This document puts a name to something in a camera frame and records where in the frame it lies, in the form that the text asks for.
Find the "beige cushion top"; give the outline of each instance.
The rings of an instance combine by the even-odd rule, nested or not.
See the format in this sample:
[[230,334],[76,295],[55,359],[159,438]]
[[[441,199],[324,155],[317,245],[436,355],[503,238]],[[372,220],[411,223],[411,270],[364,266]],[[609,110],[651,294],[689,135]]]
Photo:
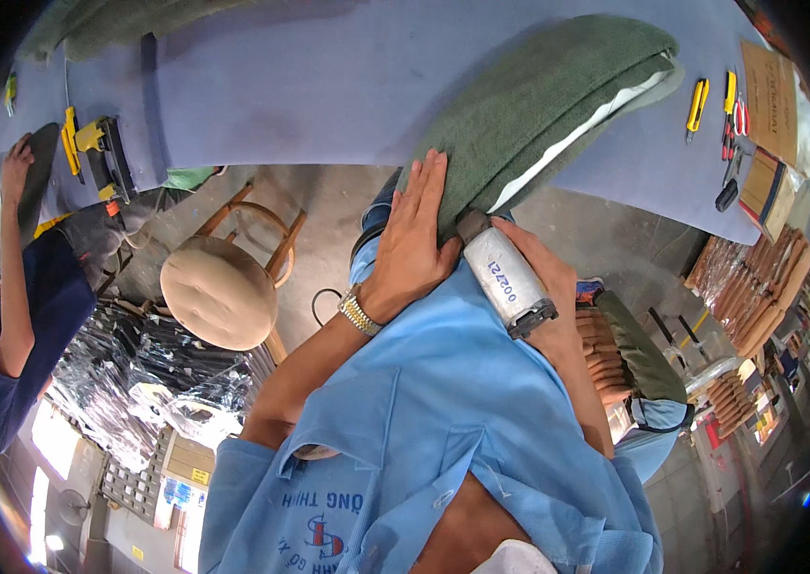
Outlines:
[[277,321],[274,282],[251,255],[215,237],[192,237],[159,274],[162,295],[184,327],[216,346],[245,351]]

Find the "hand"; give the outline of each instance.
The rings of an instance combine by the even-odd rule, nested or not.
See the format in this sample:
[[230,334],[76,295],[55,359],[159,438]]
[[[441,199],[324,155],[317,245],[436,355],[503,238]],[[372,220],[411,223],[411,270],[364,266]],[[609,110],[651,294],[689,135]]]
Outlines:
[[411,165],[405,194],[392,196],[392,214],[379,239],[376,268],[361,286],[358,301],[367,316],[386,324],[402,309],[450,276],[462,240],[437,249],[437,212],[444,196],[446,155],[429,150]]
[[525,340],[538,349],[551,364],[559,364],[566,353],[583,356],[583,340],[577,332],[576,305],[577,271],[553,254],[534,233],[502,218],[491,223],[520,250],[529,265],[545,285],[558,311],[556,319],[539,325]]
[[34,163],[32,148],[28,145],[31,133],[26,133],[3,158],[0,197],[6,206],[18,206],[25,189],[28,167]]

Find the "black cable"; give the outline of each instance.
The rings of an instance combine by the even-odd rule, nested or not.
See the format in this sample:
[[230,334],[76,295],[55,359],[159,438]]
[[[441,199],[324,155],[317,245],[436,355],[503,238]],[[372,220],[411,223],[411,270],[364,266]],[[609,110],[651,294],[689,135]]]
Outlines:
[[310,307],[312,308],[312,316],[316,319],[316,323],[319,324],[319,327],[324,327],[325,323],[320,321],[318,314],[316,314],[316,299],[318,299],[319,295],[323,293],[334,293],[335,295],[338,296],[338,300],[344,298],[344,296],[337,289],[332,289],[331,287],[325,287],[324,289],[319,289],[318,291],[316,291],[316,294],[312,296],[312,303]]

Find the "number label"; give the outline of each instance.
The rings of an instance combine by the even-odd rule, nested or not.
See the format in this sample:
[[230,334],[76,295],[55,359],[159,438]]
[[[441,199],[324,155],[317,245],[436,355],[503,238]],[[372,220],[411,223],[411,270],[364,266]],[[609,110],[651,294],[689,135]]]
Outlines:
[[517,300],[517,296],[513,293],[513,286],[507,279],[507,276],[500,272],[500,265],[498,262],[492,261],[488,264],[488,269],[491,270],[491,275],[494,276],[494,281],[498,282],[500,288],[504,290],[504,295],[507,295],[507,301],[513,303]]

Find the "wristwatch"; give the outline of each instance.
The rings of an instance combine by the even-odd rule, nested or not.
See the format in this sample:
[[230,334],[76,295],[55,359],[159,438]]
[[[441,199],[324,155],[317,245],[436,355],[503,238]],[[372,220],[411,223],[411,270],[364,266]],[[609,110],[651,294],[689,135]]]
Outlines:
[[348,291],[348,294],[338,303],[338,311],[342,315],[351,320],[365,335],[369,337],[376,337],[376,335],[385,327],[376,321],[367,317],[364,310],[360,308],[360,303],[357,302],[357,295],[360,293],[360,283],[355,283]]

